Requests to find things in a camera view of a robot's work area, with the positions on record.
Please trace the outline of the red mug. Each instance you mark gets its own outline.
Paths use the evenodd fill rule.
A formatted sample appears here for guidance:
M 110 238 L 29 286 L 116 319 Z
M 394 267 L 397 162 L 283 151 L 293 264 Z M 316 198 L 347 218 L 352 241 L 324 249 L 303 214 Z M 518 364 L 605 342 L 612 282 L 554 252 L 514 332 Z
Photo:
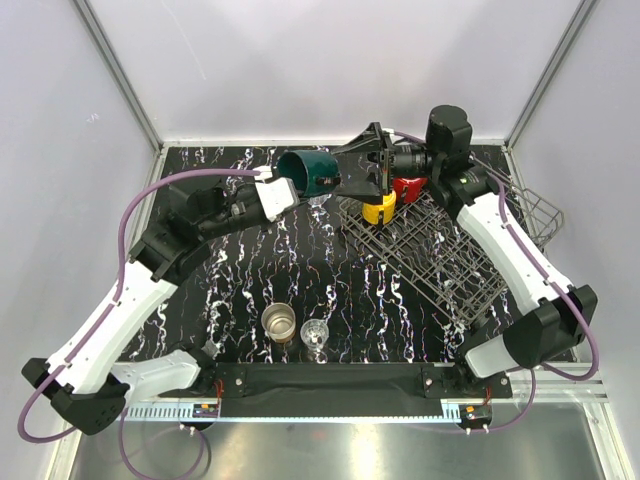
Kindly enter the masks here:
M 426 178 L 394 178 L 393 190 L 396 194 L 396 203 L 409 204 L 417 201 L 426 183 Z

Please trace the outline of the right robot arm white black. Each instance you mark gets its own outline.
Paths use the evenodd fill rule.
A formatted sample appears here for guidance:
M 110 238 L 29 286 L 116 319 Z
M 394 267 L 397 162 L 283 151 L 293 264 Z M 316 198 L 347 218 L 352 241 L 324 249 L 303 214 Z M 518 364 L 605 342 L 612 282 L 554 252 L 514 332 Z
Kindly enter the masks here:
M 364 153 L 377 171 L 361 190 L 346 196 L 379 203 L 392 181 L 424 178 L 430 195 L 487 254 L 511 290 L 520 319 L 501 334 L 467 347 L 457 360 L 453 385 L 465 397 L 486 389 L 489 377 L 543 367 L 567 380 L 591 379 L 599 350 L 590 329 L 598 298 L 577 287 L 536 247 L 507 206 L 507 187 L 477 165 L 470 144 L 473 128 L 458 106 L 439 105 L 428 117 L 422 140 L 370 123 L 336 153 Z

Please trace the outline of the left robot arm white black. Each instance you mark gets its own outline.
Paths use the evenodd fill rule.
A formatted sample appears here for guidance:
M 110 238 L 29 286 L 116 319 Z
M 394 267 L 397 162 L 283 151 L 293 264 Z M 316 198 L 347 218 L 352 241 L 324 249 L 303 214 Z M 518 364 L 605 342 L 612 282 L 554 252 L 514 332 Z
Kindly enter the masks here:
M 171 209 L 150 223 L 131 250 L 118 247 L 114 286 L 74 336 L 48 358 L 32 358 L 23 367 L 34 392 L 19 415 L 22 439 L 36 443 L 26 430 L 27 415 L 47 398 L 71 430 L 95 435 L 131 404 L 172 391 L 194 397 L 215 385 L 213 357 L 193 345 L 138 363 L 119 357 L 147 318 L 210 255 L 210 242 L 255 226 L 267 227 L 299 204 L 293 183 L 264 172 L 204 169 L 171 175 L 140 192 L 120 221 L 123 235 L 138 204 L 168 187 Z

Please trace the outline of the dark green mug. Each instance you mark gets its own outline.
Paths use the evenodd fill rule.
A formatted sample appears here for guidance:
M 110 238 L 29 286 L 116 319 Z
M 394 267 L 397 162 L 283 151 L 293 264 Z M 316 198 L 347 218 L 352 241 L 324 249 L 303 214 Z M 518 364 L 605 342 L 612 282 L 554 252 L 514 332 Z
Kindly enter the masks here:
M 330 194 L 341 183 L 338 162 L 326 151 L 287 151 L 278 159 L 276 169 L 281 177 L 293 181 L 301 198 Z

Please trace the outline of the yellow mug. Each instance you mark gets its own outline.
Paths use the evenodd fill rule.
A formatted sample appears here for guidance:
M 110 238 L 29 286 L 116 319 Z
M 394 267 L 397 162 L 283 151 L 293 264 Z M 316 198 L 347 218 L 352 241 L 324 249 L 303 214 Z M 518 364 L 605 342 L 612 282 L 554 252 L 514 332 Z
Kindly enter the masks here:
M 362 216 L 371 225 L 388 224 L 395 212 L 396 193 L 392 192 L 383 197 L 382 203 L 378 205 L 364 203 L 362 205 Z

